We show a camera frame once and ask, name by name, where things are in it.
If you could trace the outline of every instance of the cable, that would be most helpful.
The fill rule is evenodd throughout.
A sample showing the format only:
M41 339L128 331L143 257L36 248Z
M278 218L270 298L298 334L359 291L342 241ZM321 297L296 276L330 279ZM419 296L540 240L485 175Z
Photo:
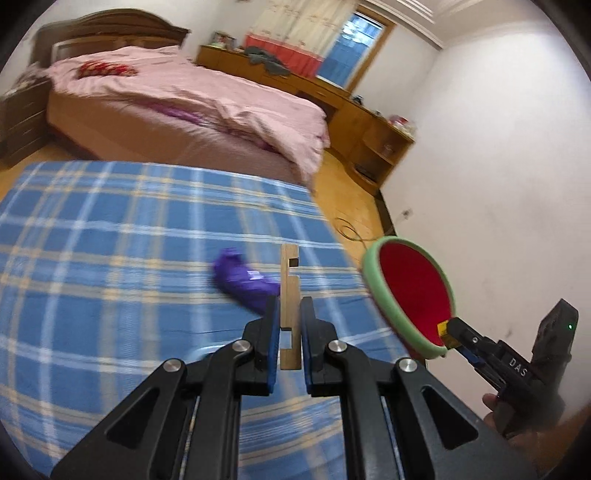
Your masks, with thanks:
M352 242L361 242L363 244L363 247L367 250L368 249L368 246L365 244L365 242L375 242L376 240L379 240L383 236L388 236L388 235L398 236L396 234L396 228L395 228L394 225L398 222L398 220L400 220L400 217L403 217L406 220L412 214L413 214L412 209L407 209L407 210L402 211L400 213L400 215L398 215L398 217L396 218L396 220L394 220L394 222L392 223L392 226L386 232L384 232L383 235L376 236L374 238L363 238L363 237L361 237L361 235L359 234L359 232L355 228L355 225L353 225L351 222L349 222L348 220L346 220L344 218L341 218L341 217L335 217L335 222L336 221L340 221L340 222L343 222L344 225L342 225L339 228L337 225L333 224L333 227L335 227L335 230L338 233L340 233L341 236L344 236L347 240L351 240ZM355 235L355 237L349 236L345 232L343 232L343 230L345 230L345 229L351 230L353 232L353 234Z
M394 226L392 226L388 229L387 232L384 232L383 235L380 235L380 236L377 236L374 238L363 238L363 237L361 237L361 235L359 234L359 232L357 231L355 226L351 222L349 222L348 220L345 220L344 218L341 218L341 217L335 217L335 220L339 220L345 224L345 225L341 225L340 228L337 225L333 225L335 227L335 230L338 233L340 233L342 236L344 236L347 240L351 240L353 242L361 242L363 244L363 247L366 250L368 249L368 246L366 245L365 242L375 242L376 240L379 240L383 236L392 235L394 233ZM353 234L355 235L355 237L351 237L351 236L347 235L345 232L343 232L343 230L345 230L345 229L351 230L353 232Z

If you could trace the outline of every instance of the wooden desk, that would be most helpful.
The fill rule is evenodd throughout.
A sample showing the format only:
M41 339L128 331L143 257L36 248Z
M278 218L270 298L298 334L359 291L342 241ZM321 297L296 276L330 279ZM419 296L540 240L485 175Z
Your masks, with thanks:
M385 118L349 99L349 92L320 79L295 74L269 75L262 64L251 65L242 53L201 46L195 63L212 70L305 98L326 113L331 153L345 165L354 181L376 194L414 140Z

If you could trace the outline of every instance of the pink bedsheet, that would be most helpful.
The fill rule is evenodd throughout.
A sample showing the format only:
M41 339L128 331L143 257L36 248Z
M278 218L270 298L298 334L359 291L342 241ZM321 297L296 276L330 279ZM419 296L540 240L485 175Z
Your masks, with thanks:
M134 66L133 77L77 78L88 60ZM217 117L228 128L262 138L295 163L309 182L320 167L326 139L324 112L313 103L222 72L196 67L178 47L124 47L54 63L47 69L62 95L107 100L154 101Z

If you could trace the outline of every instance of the wooden block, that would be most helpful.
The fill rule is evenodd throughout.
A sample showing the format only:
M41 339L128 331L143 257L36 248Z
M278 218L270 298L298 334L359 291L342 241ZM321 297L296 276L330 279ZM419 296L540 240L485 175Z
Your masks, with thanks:
M282 370L301 370L301 330L300 330L300 278L290 275L290 267L299 265L297 245L281 246L281 330L291 332L291 348L280 350Z
M284 294L284 288L286 289L285 293L289 293L289 286L287 284L287 277L290 275L290 260L297 259L299 256L299 249L297 245L294 244L282 244L281 246L281 297L280 297L280 306L281 306L281 329L288 330L291 328L291 320L288 313L288 304L287 304L287 295Z
M282 370L301 370L300 278L294 275L289 276L287 289L287 308L291 321L291 348L281 349L280 368Z

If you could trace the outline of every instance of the green foam rim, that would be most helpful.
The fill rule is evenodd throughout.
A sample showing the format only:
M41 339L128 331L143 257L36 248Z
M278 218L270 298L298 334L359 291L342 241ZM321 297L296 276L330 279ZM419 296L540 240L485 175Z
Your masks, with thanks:
M427 360L437 358L438 356L445 356L447 353L447 348L445 346L435 345L434 343L431 343L429 340L427 340L427 338L413 325L390 292L386 280L384 279L382 267L379 263L379 250L382 248L383 244L388 242L406 245L418 251L431 262L431 265L435 267L446 287L447 295L449 296L452 317L456 315L456 302L453 297L453 290L445 273L427 251L410 240L406 240L397 236L385 236L371 245L371 247L369 247L365 252L362 261L362 274L365 279L365 283L367 284L369 291L375 300L375 303L386 315L398 334L404 338L404 340L408 342L412 348L414 348Z

